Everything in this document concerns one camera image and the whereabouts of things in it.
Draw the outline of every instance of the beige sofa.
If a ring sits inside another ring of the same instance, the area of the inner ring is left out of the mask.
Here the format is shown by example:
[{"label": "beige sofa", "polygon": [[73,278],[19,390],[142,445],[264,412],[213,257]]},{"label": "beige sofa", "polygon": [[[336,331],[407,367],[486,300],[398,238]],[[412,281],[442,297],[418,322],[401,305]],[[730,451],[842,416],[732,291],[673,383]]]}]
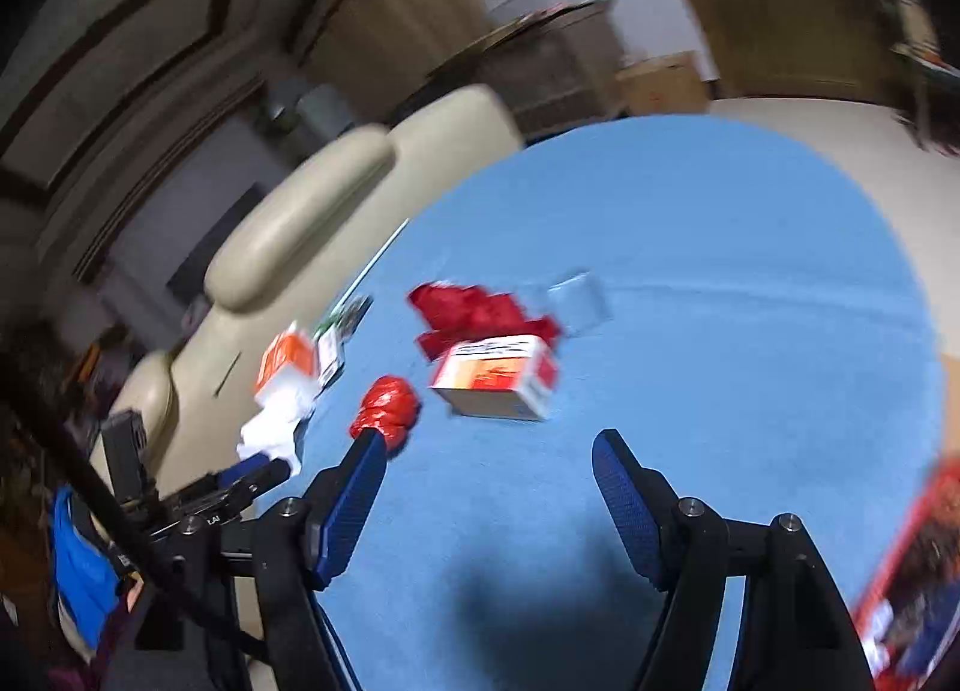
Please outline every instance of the beige sofa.
[{"label": "beige sofa", "polygon": [[[470,86],[392,131],[341,136],[272,191],[211,262],[213,306],[198,331],[175,358],[144,358],[114,405],[142,413],[160,494],[237,460],[260,357],[282,328],[319,322],[405,218],[521,148],[496,95]],[[109,481],[99,443],[91,462]]]}]

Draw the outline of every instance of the transparent plastic cup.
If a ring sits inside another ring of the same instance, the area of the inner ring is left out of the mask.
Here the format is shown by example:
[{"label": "transparent plastic cup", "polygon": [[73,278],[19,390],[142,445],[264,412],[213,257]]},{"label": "transparent plastic cup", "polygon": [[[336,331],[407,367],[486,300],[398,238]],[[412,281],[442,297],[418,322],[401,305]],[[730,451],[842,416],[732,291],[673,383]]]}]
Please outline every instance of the transparent plastic cup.
[{"label": "transparent plastic cup", "polygon": [[610,318],[607,299],[596,275],[573,271],[547,290],[549,312],[566,336],[582,336]]}]

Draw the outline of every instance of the blue gripper pad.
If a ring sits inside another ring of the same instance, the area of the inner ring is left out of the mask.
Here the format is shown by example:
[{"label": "blue gripper pad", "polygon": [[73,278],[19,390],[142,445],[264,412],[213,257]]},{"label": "blue gripper pad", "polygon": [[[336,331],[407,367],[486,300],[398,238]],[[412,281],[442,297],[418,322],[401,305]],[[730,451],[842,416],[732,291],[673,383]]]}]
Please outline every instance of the blue gripper pad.
[{"label": "blue gripper pad", "polygon": [[600,487],[634,571],[649,579],[657,589],[664,590],[659,527],[627,473],[624,462],[603,433],[593,440],[592,461],[593,478]]},{"label": "blue gripper pad", "polygon": [[377,491],[387,471],[387,446],[375,432],[371,445],[363,452],[352,470],[338,472],[346,479],[340,497],[330,510],[330,517],[320,533],[320,557],[315,566],[323,587],[347,569],[353,549],[360,538]]}]

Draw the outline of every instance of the crumpled red bag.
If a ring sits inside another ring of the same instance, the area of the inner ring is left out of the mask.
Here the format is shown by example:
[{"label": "crumpled red bag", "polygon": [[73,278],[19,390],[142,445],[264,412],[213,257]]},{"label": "crumpled red bag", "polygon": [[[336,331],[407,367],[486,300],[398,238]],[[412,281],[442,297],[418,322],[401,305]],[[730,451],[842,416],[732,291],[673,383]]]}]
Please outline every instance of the crumpled red bag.
[{"label": "crumpled red bag", "polygon": [[512,295],[491,295],[478,285],[419,285],[407,298],[433,328],[416,338],[429,360],[436,360],[454,344],[491,336],[531,333],[553,347],[561,333],[552,317],[528,320]]},{"label": "crumpled red bag", "polygon": [[349,435],[355,439],[366,427],[376,429],[387,443],[387,452],[392,453],[406,440],[418,412],[419,399],[406,379],[381,376],[363,396]]}]

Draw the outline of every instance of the round table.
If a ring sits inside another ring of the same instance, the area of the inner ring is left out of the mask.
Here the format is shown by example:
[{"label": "round table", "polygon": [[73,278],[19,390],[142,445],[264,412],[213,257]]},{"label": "round table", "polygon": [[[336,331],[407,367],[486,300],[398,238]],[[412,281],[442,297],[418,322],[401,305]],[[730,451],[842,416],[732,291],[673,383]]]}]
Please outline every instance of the round table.
[{"label": "round table", "polygon": [[[523,299],[577,268],[612,317],[560,343],[550,419],[452,415],[407,293],[447,280]],[[411,222],[360,291],[373,306],[304,472],[260,506],[341,459],[374,379],[411,381],[419,422],[320,597],[368,691],[629,687],[662,598],[593,481],[605,427],[726,517],[798,513],[848,603],[938,450],[941,372],[909,264],[852,181],[761,128],[658,116],[545,141]],[[706,688],[726,688],[741,598],[730,581]]]}]

